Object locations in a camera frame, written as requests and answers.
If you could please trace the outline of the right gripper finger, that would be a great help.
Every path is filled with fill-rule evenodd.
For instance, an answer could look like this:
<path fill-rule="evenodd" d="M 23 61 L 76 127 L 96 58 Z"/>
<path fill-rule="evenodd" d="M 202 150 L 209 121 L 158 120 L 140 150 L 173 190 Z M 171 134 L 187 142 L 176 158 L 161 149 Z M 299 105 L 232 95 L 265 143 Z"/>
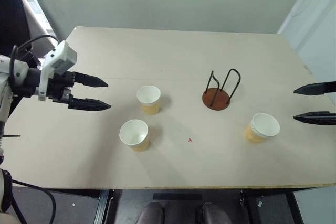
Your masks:
<path fill-rule="evenodd" d="M 336 82 L 320 82 L 307 84 L 295 89 L 293 92 L 303 95 L 323 95 L 325 93 L 334 93 L 336 90 Z"/>
<path fill-rule="evenodd" d="M 335 113 L 328 111 L 307 112 L 293 116 L 297 121 L 314 125 L 336 125 Z"/>

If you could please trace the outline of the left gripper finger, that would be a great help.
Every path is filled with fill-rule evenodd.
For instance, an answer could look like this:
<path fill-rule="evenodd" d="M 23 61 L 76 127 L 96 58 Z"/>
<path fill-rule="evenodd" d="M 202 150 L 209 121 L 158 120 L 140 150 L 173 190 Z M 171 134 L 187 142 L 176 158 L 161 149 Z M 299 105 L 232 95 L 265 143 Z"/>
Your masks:
<path fill-rule="evenodd" d="M 104 82 L 102 79 L 95 77 L 95 76 L 90 76 L 90 75 L 79 73 L 79 72 L 74 72 L 74 75 L 75 75 L 75 82 L 81 83 L 84 86 L 94 87 L 94 88 L 108 86 L 106 82 Z"/>
<path fill-rule="evenodd" d="M 103 111 L 111 108 L 111 105 L 95 99 L 73 98 L 69 101 L 68 108 L 83 111 Z"/>

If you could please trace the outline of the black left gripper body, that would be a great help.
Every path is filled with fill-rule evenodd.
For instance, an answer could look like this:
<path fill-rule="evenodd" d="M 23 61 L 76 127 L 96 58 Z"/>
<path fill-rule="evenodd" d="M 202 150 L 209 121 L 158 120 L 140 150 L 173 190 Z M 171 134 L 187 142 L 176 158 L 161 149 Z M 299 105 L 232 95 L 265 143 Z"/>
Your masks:
<path fill-rule="evenodd" d="M 56 103 L 70 104 L 73 100 L 70 88 L 75 84 L 75 73 L 54 74 L 48 79 L 47 97 Z"/>

